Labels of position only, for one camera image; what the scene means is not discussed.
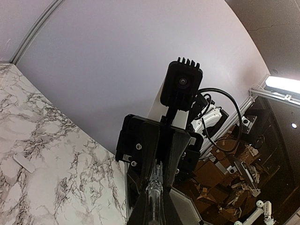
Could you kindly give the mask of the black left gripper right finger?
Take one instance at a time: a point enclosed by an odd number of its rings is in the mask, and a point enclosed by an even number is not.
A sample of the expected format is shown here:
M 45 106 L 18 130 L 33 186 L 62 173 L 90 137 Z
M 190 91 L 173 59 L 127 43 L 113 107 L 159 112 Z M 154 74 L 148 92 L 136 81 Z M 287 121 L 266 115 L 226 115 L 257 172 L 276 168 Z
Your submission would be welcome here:
M 202 219 L 192 200 L 178 190 L 163 191 L 166 225 L 201 225 Z

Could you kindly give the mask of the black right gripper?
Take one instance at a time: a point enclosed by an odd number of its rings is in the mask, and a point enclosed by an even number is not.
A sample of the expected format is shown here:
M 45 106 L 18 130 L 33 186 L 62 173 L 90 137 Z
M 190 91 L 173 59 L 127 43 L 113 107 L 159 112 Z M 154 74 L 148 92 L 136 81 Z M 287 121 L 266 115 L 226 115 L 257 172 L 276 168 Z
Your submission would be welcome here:
M 179 185 L 194 176 L 203 138 L 199 133 L 129 114 L 124 118 L 115 159 L 131 164 L 139 179 L 138 192 L 145 191 L 155 163 L 162 162 L 164 188 Z

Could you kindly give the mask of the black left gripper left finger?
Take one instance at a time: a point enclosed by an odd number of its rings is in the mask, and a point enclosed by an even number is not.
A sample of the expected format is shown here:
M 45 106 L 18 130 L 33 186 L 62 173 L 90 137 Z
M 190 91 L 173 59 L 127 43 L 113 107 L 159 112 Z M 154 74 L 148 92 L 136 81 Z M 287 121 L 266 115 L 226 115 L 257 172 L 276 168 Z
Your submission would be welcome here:
M 149 224 L 149 195 L 147 191 L 141 192 L 136 205 L 127 222 L 128 225 Z

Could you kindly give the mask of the white battery cover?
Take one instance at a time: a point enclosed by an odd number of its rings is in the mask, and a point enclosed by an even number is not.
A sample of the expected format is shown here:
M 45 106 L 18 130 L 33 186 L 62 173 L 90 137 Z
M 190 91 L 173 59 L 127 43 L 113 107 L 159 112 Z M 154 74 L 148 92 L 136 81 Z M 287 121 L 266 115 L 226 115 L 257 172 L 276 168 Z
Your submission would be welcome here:
M 35 166 L 28 160 L 26 159 L 22 154 L 20 153 L 15 153 L 13 155 L 13 159 L 21 166 L 23 167 L 26 171 L 29 173 L 34 173 L 35 171 Z

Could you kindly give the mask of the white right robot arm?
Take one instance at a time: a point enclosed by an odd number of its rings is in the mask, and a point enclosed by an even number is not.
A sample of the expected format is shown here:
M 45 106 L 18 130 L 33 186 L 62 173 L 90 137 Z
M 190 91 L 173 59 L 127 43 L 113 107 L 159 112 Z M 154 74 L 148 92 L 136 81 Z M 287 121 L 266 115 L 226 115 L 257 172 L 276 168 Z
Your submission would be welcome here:
M 129 164 L 129 192 L 139 195 L 146 189 L 156 164 L 162 164 L 162 184 L 166 189 L 192 177 L 205 131 L 213 136 L 228 116 L 224 110 L 211 105 L 201 119 L 194 120 L 187 129 L 182 129 L 168 124 L 166 118 L 154 121 L 127 115 L 119 135 L 115 158 Z

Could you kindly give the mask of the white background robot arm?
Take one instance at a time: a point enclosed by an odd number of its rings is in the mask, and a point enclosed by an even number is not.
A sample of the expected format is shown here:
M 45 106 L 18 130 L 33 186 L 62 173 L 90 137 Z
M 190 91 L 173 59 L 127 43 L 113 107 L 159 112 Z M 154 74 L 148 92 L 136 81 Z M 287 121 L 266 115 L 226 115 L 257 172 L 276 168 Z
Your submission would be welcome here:
M 196 209 L 193 201 L 182 192 L 172 188 L 170 191 L 172 203 L 183 225 L 213 225 L 205 221 Z M 270 201 L 257 201 L 255 211 L 244 221 L 234 220 L 232 225 L 253 225 L 254 222 L 263 215 L 265 225 L 274 225 L 275 220 L 272 217 L 272 206 Z

